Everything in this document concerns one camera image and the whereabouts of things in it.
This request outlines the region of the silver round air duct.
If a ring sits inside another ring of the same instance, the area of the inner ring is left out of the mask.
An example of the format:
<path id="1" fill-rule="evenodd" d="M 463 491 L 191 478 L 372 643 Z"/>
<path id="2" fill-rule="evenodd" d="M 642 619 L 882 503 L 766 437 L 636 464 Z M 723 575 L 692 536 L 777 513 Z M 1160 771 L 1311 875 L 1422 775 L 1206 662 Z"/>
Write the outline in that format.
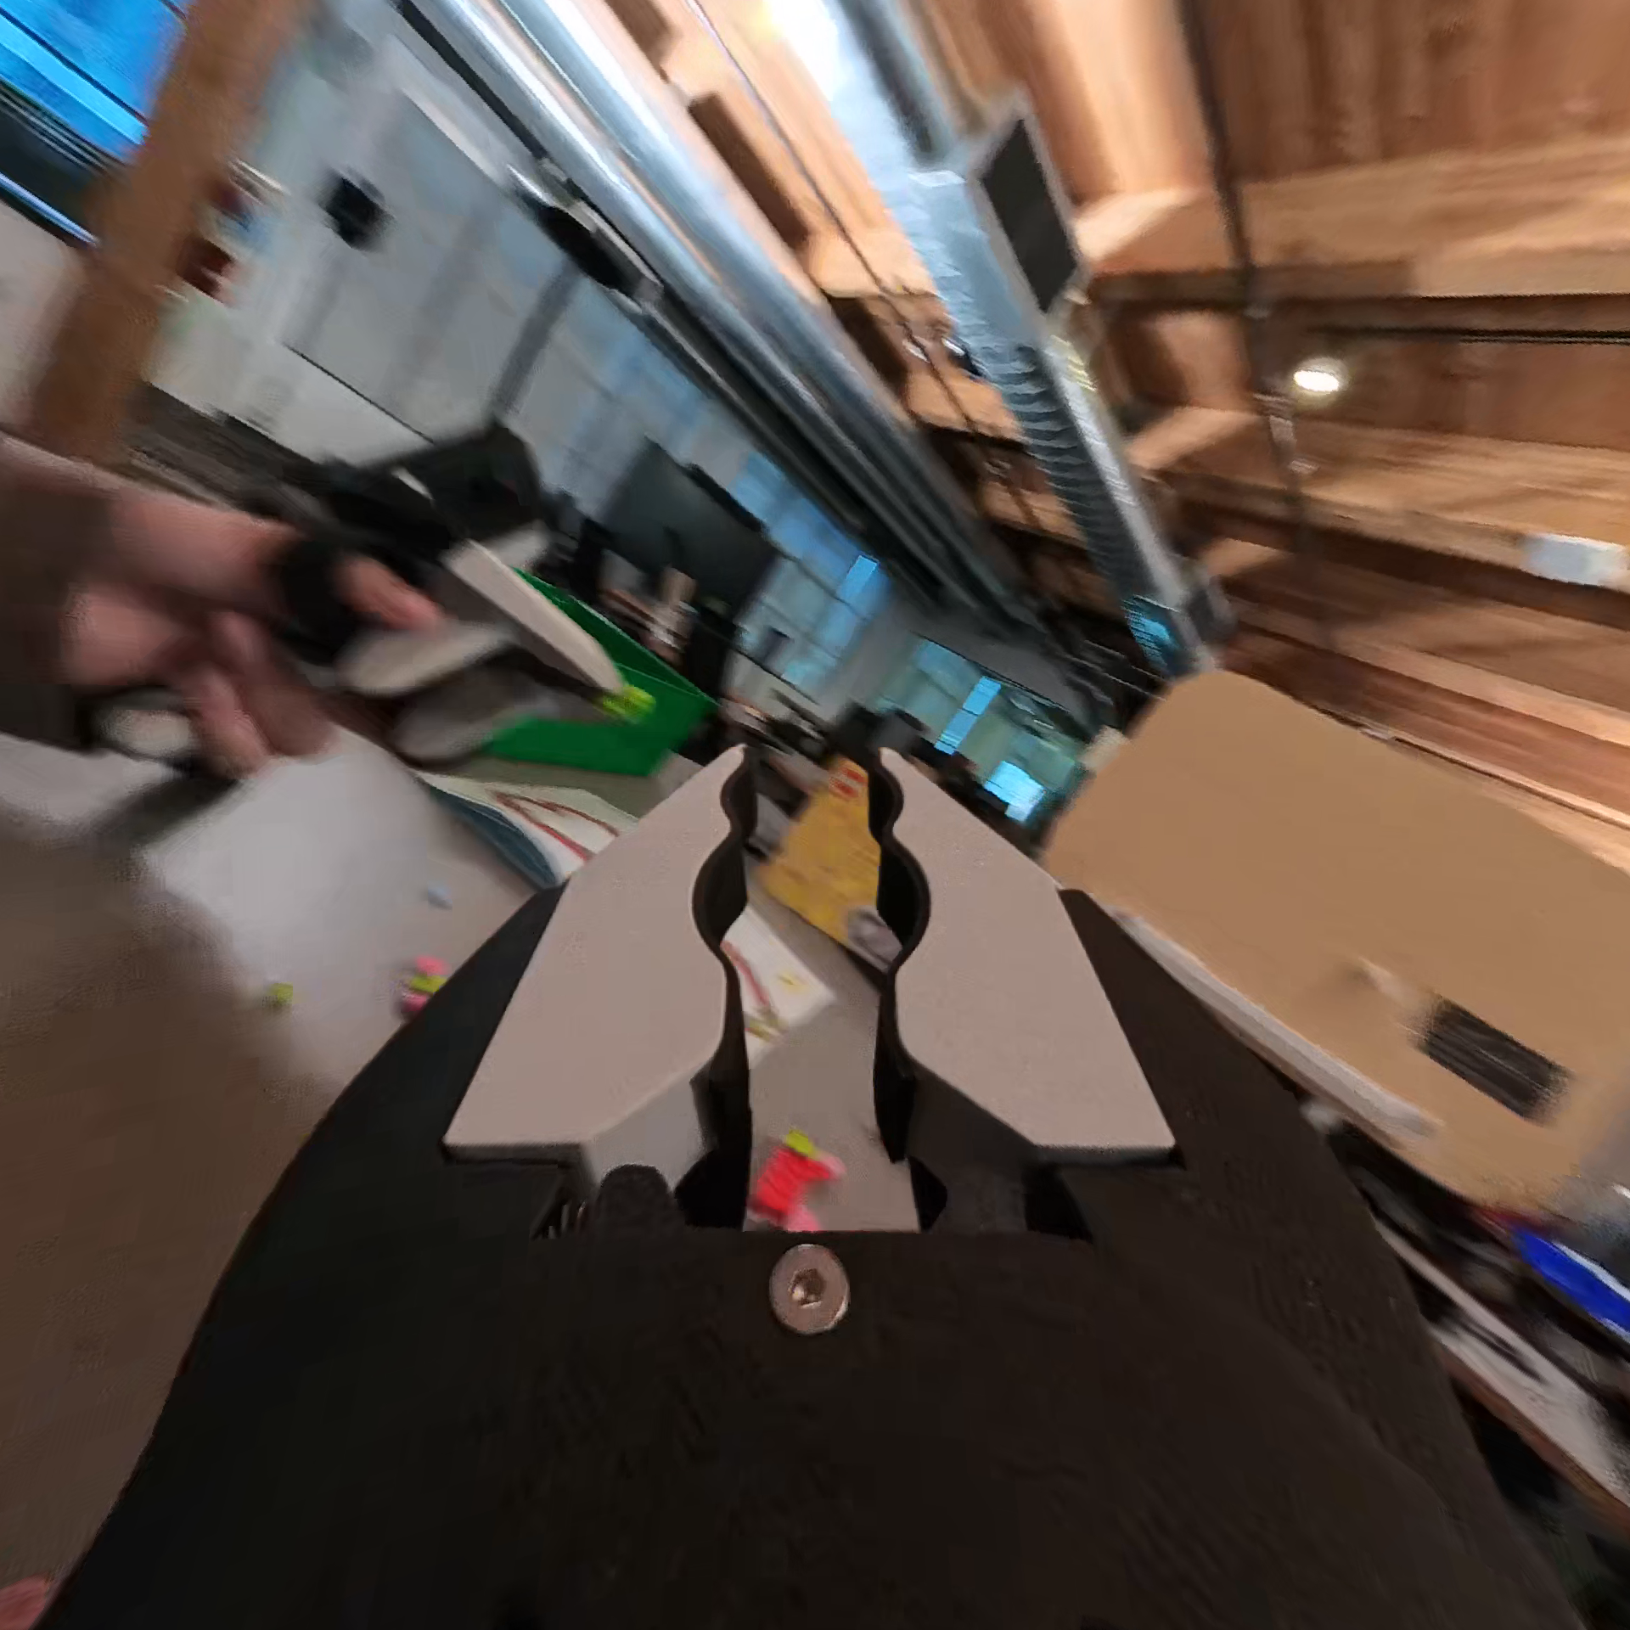
<path id="1" fill-rule="evenodd" d="M 642 256 L 671 346 L 766 456 L 929 600 L 1032 629 L 964 491 L 607 4 L 395 8 Z"/>

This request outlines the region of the wooden book stand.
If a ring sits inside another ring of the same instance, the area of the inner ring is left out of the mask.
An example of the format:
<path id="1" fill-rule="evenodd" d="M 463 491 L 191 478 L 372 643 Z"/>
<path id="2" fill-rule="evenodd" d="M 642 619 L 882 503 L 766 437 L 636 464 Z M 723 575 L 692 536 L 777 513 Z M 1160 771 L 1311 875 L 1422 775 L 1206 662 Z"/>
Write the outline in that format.
<path id="1" fill-rule="evenodd" d="M 1043 868 L 1443 1190 L 1625 1200 L 1625 870 L 1468 778 L 1210 674 L 1150 705 Z"/>

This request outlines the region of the person's left forearm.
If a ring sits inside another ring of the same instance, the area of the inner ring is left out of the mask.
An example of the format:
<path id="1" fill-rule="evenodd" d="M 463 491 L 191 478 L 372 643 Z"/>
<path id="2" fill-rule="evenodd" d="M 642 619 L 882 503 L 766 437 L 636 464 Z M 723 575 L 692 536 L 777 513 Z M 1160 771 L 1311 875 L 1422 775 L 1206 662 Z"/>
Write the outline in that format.
<path id="1" fill-rule="evenodd" d="M 81 462 L 1 439 L 1 730 L 89 747 L 89 699 L 137 666 L 120 524 L 127 487 Z"/>

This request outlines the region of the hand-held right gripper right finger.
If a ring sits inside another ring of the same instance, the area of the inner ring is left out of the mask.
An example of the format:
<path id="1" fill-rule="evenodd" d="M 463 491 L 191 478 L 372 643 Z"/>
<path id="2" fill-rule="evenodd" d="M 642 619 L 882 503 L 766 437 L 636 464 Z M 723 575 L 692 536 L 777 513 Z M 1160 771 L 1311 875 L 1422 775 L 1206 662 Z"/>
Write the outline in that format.
<path id="1" fill-rule="evenodd" d="M 1169 1168 L 1175 1136 L 1055 881 L 898 749 L 874 765 L 882 1149 L 923 1233 L 1082 1231 L 1067 1180 Z"/>

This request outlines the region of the green plastic bin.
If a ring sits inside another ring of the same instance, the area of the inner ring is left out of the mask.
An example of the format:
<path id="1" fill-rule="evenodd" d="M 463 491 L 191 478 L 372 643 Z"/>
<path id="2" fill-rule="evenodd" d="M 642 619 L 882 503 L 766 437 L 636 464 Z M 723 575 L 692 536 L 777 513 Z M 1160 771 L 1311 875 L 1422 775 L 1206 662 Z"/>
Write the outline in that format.
<path id="1" fill-rule="evenodd" d="M 529 573 L 519 573 L 519 579 L 599 643 L 616 668 L 622 687 L 644 693 L 647 705 L 630 714 L 589 705 L 581 720 L 543 716 L 515 720 L 481 745 L 484 757 L 644 778 L 715 714 L 717 703 L 708 693 L 647 652 L 589 604 Z"/>

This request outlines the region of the pink green lego assembly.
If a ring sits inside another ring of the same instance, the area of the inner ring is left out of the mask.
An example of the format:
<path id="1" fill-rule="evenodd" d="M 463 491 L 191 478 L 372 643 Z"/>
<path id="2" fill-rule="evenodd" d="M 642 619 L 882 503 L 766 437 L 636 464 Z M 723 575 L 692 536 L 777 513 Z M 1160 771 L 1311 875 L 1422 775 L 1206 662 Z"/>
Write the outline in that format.
<path id="1" fill-rule="evenodd" d="M 808 1198 L 845 1176 L 843 1163 L 818 1147 L 805 1132 L 791 1128 L 770 1151 L 746 1192 L 744 1225 L 754 1231 L 779 1231 L 810 1236 L 822 1223 Z"/>

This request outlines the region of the yellow lego box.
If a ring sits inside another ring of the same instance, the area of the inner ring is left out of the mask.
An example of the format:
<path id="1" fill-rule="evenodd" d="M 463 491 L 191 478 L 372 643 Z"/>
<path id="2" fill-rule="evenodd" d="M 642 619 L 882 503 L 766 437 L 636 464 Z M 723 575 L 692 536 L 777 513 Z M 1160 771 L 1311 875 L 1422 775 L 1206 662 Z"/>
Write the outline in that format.
<path id="1" fill-rule="evenodd" d="M 884 974 L 902 945 L 876 908 L 880 858 L 869 831 L 867 771 L 836 759 L 760 868 L 760 883 L 774 903 Z"/>

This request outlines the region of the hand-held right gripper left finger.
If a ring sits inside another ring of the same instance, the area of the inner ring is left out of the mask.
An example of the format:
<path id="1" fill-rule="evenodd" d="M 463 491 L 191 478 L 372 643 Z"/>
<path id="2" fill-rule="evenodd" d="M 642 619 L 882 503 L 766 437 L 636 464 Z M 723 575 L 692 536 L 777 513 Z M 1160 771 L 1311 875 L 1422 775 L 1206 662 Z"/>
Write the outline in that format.
<path id="1" fill-rule="evenodd" d="M 731 747 L 560 887 L 469 1087 L 448 1157 L 562 1170 L 587 1200 L 651 1168 L 677 1200 L 742 1200 L 744 998 L 723 941 L 746 908 L 750 759 Z"/>

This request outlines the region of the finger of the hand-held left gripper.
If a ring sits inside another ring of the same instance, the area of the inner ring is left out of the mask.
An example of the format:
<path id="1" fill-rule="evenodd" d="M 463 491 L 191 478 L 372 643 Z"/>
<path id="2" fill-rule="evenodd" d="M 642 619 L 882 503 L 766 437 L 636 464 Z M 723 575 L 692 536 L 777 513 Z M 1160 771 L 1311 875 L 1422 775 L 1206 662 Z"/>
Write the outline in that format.
<path id="1" fill-rule="evenodd" d="M 339 660 L 339 691 L 382 722 L 385 745 L 418 769 L 481 755 L 504 730 L 554 720 L 568 678 L 490 625 L 374 633 Z"/>
<path id="2" fill-rule="evenodd" d="M 494 619 L 527 658 L 576 681 L 589 695 L 605 699 L 622 689 L 618 668 L 601 645 L 482 544 L 453 548 L 440 559 L 440 575 L 446 582 L 446 610 Z"/>

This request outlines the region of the lego instruction booklet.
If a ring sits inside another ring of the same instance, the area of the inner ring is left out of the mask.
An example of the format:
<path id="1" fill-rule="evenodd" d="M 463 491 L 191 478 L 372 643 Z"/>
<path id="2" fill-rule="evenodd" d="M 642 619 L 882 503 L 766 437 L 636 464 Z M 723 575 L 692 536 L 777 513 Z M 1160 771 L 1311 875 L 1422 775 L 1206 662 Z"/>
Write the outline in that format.
<path id="1" fill-rule="evenodd" d="M 535 891 L 558 889 L 638 825 L 636 815 L 581 788 L 533 788 L 426 771 L 415 777 Z M 742 908 L 733 922 L 723 951 L 741 982 L 748 1064 L 758 1064 L 834 1002 L 824 980 L 752 908 Z"/>

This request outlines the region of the blue bin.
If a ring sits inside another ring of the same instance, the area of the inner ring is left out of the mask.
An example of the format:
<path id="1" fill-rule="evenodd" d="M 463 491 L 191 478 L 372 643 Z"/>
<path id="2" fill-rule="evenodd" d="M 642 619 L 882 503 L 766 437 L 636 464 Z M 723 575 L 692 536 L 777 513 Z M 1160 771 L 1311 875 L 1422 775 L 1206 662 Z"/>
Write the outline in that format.
<path id="1" fill-rule="evenodd" d="M 1596 1326 L 1600 1331 L 1627 1341 L 1627 1289 L 1612 1269 L 1592 1258 L 1536 1233 L 1534 1229 L 1513 1229 L 1509 1244 L 1517 1262 L 1548 1293 L 1557 1297 L 1575 1314 Z"/>

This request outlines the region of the person's left hand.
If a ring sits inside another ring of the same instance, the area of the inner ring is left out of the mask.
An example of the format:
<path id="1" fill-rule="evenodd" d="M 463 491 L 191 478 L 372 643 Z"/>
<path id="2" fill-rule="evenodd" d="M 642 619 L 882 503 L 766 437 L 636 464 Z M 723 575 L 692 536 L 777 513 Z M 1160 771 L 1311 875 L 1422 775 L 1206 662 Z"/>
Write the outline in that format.
<path id="1" fill-rule="evenodd" d="M 275 639 L 288 619 L 279 565 L 304 536 L 168 495 L 120 501 L 67 590 L 56 676 L 83 697 L 166 691 L 230 780 L 318 757 L 333 724 Z"/>

